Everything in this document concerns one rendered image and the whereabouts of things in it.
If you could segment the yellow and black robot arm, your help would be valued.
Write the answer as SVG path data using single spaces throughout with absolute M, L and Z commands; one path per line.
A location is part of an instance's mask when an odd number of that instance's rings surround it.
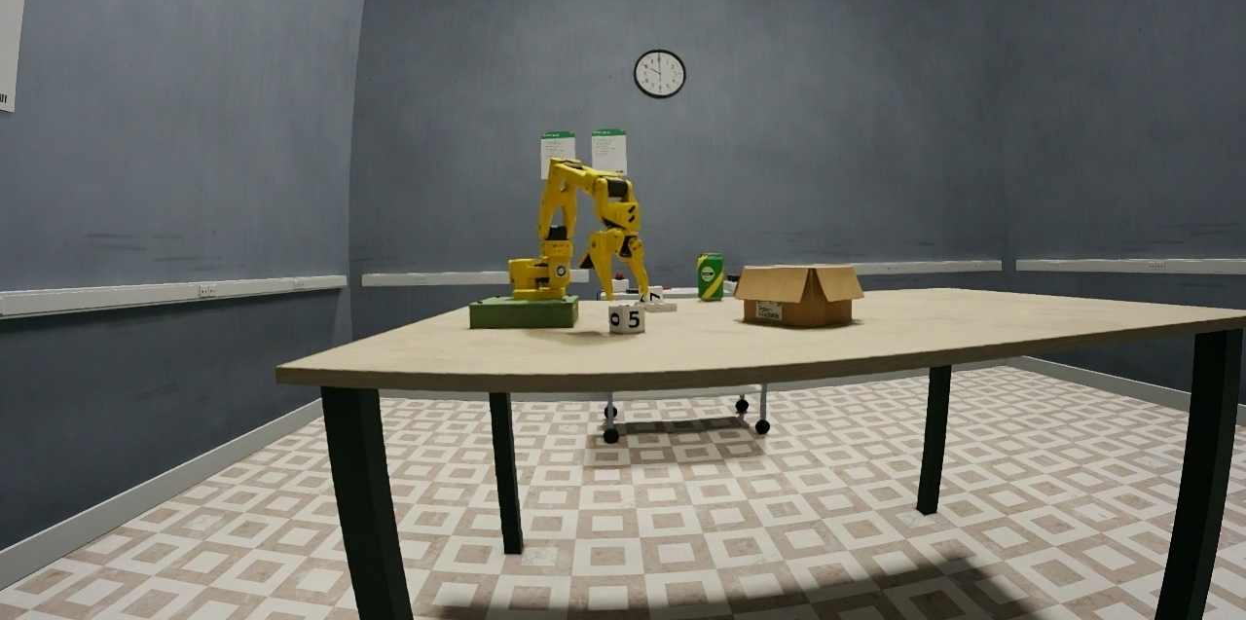
M 572 242 L 567 242 L 567 238 L 572 238 L 574 224 L 577 224 L 577 218 L 574 218 L 577 215 L 577 187 L 588 195 L 596 195 L 596 215 L 601 224 L 609 229 L 623 227 L 623 232 L 640 229 L 640 204 L 635 202 L 629 181 L 622 181 L 622 178 L 617 172 L 593 171 L 593 168 L 576 161 L 549 159 L 549 172 L 541 198 L 537 229 L 538 237 L 546 238 L 546 242 L 541 242 L 542 264 L 541 258 L 511 261 L 512 278 L 515 278 L 515 301 L 564 298 L 562 295 L 569 284 L 569 256 L 572 256 Z M 566 182 L 562 189 L 559 189 L 561 181 Z M 608 198 L 617 199 L 613 195 L 619 195 L 623 203 L 608 200 Z M 564 213 L 564 227 L 549 227 L 558 204 Z M 540 283 L 543 283 L 543 288 L 540 288 Z

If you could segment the green and yellow drink can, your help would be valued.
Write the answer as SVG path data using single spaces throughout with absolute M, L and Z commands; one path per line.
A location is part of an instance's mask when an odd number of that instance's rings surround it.
M 701 303 L 721 300 L 720 253 L 701 253 L 698 258 L 698 298 Z

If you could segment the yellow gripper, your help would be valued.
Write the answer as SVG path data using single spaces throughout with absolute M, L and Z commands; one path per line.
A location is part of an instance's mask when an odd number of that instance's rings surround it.
M 589 233 L 589 250 L 586 250 L 586 255 L 579 258 L 577 265 L 579 269 L 596 269 L 609 301 L 613 301 L 614 298 L 613 288 L 611 288 L 611 255 L 617 255 L 621 261 L 628 264 L 637 283 L 640 284 L 640 294 L 644 298 L 648 295 L 648 275 L 645 275 L 640 259 L 644 251 L 642 251 L 640 239 L 637 238 L 639 234 L 623 232 L 623 227 L 606 229 L 604 233 Z

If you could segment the white cube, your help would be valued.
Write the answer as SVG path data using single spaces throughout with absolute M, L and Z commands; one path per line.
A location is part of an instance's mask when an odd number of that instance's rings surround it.
M 632 335 L 645 331 L 644 305 L 623 304 L 608 306 L 609 332 Z
M 640 304 L 663 304 L 663 288 L 662 286 L 648 286 L 648 295 L 645 298 L 640 294 Z

